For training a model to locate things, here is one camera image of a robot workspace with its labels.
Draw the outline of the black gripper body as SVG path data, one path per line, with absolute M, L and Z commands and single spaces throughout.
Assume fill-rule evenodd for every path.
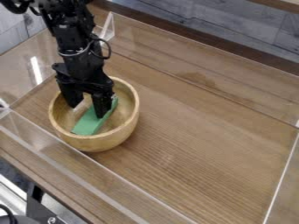
M 108 42 L 96 35 L 89 36 L 86 46 L 78 50 L 58 51 L 62 62 L 52 65 L 57 82 L 89 94 L 110 92 L 113 81 L 102 69 L 110 53 Z

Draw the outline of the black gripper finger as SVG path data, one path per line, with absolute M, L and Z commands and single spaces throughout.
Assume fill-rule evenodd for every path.
M 93 109 L 97 118 L 102 118 L 104 115 L 114 108 L 117 104 L 117 96 L 113 91 L 97 92 L 92 96 Z
M 80 82 L 76 80 L 57 80 L 57 84 L 65 102 L 74 109 L 84 99 Z

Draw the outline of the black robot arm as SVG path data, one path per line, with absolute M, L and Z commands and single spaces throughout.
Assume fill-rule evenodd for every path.
M 13 13 L 26 11 L 41 17 L 50 35 L 56 38 L 61 63 L 53 63 L 60 93 L 70 107 L 77 107 L 82 95 L 89 94 L 94 114 L 102 117 L 112 109 L 113 81 L 104 72 L 101 46 L 108 42 L 93 32 L 94 16 L 86 4 L 90 0 L 0 0 Z

